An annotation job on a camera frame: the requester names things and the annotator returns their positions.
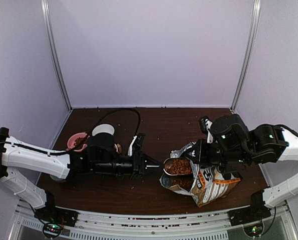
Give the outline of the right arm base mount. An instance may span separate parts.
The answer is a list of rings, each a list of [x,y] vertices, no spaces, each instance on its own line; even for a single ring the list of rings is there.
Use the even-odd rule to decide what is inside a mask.
[[[251,195],[250,205],[228,211],[231,226],[243,225],[244,233],[251,238],[258,238],[264,234],[263,220],[271,216],[271,211],[265,206],[264,190]]]

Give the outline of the pet food bag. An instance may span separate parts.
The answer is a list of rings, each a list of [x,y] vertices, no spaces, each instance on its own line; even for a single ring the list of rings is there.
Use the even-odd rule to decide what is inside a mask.
[[[185,158],[185,151],[195,145],[190,142],[180,150],[173,150],[169,158]],[[242,181],[241,174],[231,166],[228,172],[219,167],[202,167],[190,161],[193,173],[190,175],[167,175],[160,178],[162,187],[180,195],[191,196],[200,208],[218,198],[226,197]]]

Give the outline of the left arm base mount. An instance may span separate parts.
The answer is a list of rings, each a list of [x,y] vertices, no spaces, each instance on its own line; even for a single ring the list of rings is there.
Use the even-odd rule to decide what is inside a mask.
[[[43,224],[43,235],[50,240],[59,237],[64,227],[75,227],[78,218],[77,211],[56,207],[54,196],[49,191],[46,191],[45,206],[33,210]]]

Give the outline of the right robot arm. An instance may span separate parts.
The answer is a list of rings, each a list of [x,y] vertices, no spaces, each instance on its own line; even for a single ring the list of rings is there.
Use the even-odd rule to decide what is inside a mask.
[[[285,125],[261,124],[248,130],[238,114],[215,121],[202,117],[199,124],[208,139],[198,140],[183,154],[194,164],[224,167],[298,161],[298,133]]]

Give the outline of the metal food scoop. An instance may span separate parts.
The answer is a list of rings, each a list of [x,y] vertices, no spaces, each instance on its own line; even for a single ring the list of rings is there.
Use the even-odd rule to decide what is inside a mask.
[[[186,158],[168,158],[164,161],[164,172],[169,176],[185,176],[191,175],[190,160]]]

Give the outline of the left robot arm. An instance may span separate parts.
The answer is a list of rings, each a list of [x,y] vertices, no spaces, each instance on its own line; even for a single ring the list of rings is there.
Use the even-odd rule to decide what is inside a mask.
[[[133,137],[126,155],[118,152],[114,136],[100,131],[83,141],[86,148],[80,152],[51,150],[22,142],[9,135],[9,129],[0,128],[0,182],[15,195],[28,202],[50,222],[56,222],[60,210],[55,207],[51,193],[38,188],[17,168],[24,168],[67,181],[90,173],[140,178],[162,169],[162,163],[141,151],[144,134]]]

